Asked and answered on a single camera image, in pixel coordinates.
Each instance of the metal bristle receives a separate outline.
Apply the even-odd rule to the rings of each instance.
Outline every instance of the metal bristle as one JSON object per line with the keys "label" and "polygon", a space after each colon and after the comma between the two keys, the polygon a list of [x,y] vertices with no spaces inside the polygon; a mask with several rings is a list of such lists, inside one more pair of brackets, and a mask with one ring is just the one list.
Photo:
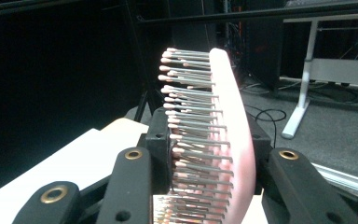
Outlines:
{"label": "metal bristle", "polygon": [[166,75],[158,79],[188,85],[165,85],[168,127],[172,139],[172,190],[156,197],[155,223],[222,223],[234,188],[233,160],[219,96],[212,92],[209,54],[167,49],[161,61]]}

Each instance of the table leg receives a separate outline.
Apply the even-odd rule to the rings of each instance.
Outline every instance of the table leg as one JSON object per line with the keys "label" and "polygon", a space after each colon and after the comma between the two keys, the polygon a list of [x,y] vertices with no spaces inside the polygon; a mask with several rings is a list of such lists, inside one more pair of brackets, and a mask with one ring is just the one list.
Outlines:
{"label": "table leg", "polygon": [[310,100],[307,99],[308,86],[310,84],[310,69],[313,59],[313,49],[315,47],[316,34],[318,32],[318,21],[312,21],[310,26],[310,39],[308,41],[307,57],[304,62],[303,76],[301,79],[301,89],[298,98],[298,104],[283,129],[282,137],[292,139],[295,137],[296,130],[307,111]]}

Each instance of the hairbrush bristle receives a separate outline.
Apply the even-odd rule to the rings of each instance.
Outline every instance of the hairbrush bristle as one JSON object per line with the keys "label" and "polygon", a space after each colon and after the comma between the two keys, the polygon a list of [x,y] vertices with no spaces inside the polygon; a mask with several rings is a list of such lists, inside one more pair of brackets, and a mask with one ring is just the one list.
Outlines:
{"label": "hairbrush bristle", "polygon": [[155,223],[241,223],[255,187],[255,158],[227,54],[167,49],[158,79],[169,116],[172,190],[155,198]]}

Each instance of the dark background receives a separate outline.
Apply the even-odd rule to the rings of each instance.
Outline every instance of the dark background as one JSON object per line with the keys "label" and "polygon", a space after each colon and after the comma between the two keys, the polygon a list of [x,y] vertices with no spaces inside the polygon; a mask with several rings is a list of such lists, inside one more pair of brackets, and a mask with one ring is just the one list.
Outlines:
{"label": "dark background", "polygon": [[0,15],[0,187],[138,105],[143,86],[120,10],[105,7]]}

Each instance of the black cable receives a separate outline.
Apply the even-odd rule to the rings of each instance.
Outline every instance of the black cable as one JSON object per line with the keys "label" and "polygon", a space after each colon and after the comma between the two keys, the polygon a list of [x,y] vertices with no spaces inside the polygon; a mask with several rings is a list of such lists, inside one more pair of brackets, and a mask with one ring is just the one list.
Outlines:
{"label": "black cable", "polygon": [[[255,106],[252,106],[252,105],[244,105],[244,106],[248,106],[248,107],[251,107],[251,108],[253,108],[253,109],[259,111],[259,113],[258,113],[256,116],[254,116],[254,115],[252,115],[251,113],[249,113],[249,114],[255,119],[255,122],[257,122],[258,120],[262,120],[262,121],[267,121],[267,122],[272,122],[272,123],[273,123],[273,125],[274,125],[274,142],[273,142],[272,146],[275,147],[275,146],[276,146],[276,142],[277,142],[277,125],[276,125],[276,122],[286,119],[286,113],[285,113],[283,110],[280,110],[280,109],[266,109],[266,110],[262,110],[262,109],[260,109],[260,108],[255,107]],[[269,111],[281,112],[281,113],[283,113],[283,116],[282,116],[281,118],[279,118],[279,119],[274,119],[274,118],[270,115]],[[260,116],[261,116],[262,114],[266,114],[270,119],[261,119]]]}

